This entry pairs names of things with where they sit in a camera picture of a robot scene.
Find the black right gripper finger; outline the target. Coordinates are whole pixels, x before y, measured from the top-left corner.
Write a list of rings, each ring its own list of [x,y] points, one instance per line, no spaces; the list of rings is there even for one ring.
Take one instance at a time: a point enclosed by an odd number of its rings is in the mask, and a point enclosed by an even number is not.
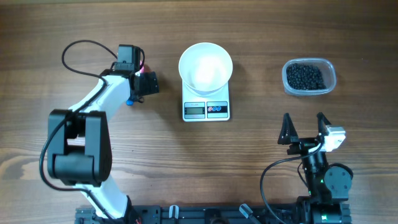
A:
[[[331,123],[322,112],[319,112],[317,114],[317,120],[318,120],[318,133],[325,135],[327,131],[327,126],[330,125]]]
[[[282,121],[282,128],[277,143],[280,145],[295,144],[299,142],[299,136],[289,113],[285,113]]]

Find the pink measuring scoop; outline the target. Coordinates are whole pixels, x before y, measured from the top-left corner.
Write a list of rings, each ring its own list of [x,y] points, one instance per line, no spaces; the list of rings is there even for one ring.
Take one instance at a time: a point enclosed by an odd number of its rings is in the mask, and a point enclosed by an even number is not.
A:
[[[141,61],[140,69],[136,73],[132,73],[129,77],[130,97],[126,104],[132,106],[135,102],[143,103],[143,96],[147,94],[149,87],[145,81],[144,62]]]

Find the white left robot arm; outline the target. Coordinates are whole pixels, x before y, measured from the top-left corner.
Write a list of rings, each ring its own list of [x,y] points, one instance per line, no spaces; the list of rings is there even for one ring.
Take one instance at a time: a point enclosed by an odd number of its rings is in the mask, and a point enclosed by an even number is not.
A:
[[[49,114],[48,139],[43,146],[39,171],[64,186],[55,190],[80,191],[92,204],[92,218],[99,223],[136,223],[130,198],[111,177],[113,163],[108,121],[127,101],[159,92],[155,72],[106,69],[98,84],[79,103]]]

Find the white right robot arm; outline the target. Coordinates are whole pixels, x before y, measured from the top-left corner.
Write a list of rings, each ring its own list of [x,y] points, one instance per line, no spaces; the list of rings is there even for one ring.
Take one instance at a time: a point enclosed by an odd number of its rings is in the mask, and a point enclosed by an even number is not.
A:
[[[329,164],[326,154],[340,147],[346,138],[341,126],[332,125],[323,113],[317,114],[318,134],[300,138],[290,115],[282,120],[278,144],[288,145],[288,155],[298,155],[307,183],[308,196],[298,197],[293,211],[293,223],[352,222],[349,198],[353,171],[340,163]]]

